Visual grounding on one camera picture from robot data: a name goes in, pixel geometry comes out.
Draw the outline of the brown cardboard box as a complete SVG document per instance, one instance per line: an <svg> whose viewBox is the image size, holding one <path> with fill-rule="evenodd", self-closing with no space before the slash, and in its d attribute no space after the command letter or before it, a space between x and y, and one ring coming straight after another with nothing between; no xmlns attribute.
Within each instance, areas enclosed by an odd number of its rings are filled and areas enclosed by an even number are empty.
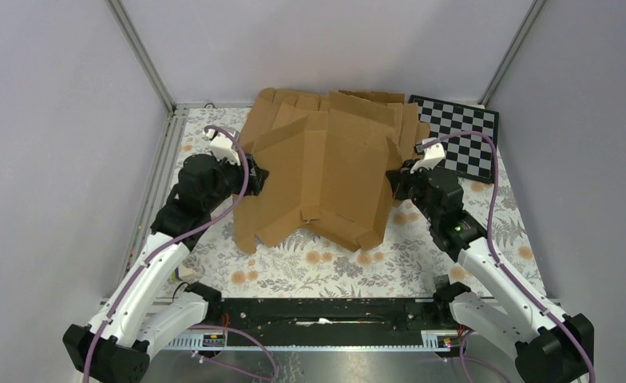
<svg viewBox="0 0 626 383"><path fill-rule="evenodd" d="M261 193L234 210L235 241L247 253L259 243L282 243L306 228L350 251L384 240L393 197L386 171L402 157L392 139L392 111L340 92L328 93L326 112L298 120L282 104L287 123L245 148L269 171Z"/></svg>

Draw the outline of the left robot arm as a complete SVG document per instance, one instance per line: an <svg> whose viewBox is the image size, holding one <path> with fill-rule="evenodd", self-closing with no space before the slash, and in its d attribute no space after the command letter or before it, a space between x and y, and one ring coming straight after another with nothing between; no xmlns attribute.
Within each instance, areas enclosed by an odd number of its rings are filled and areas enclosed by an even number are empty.
<svg viewBox="0 0 626 383"><path fill-rule="evenodd" d="M139 382L150 361L187 328L217 325L218 290L193 283L176 301L147 313L173 271L214 224L211 214L233 195L258 195L269 176L251 155L236 164L213 155L188 157L133 267L85 326L71 325L62 341L85 381Z"/></svg>

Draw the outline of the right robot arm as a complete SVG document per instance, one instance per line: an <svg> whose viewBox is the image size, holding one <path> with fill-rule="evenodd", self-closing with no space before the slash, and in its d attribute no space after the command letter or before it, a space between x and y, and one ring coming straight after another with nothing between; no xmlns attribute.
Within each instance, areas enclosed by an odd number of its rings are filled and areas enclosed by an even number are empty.
<svg viewBox="0 0 626 383"><path fill-rule="evenodd" d="M437 248L468 270L496 299L484 303L461 283L432 308L437 325L464 325L501 349L524 382L595 380L594 327L539 293L496 252L492 235L464 208L457 177L440 168L415 170L408 160L386 172L396 200L409 200L426 217Z"/></svg>

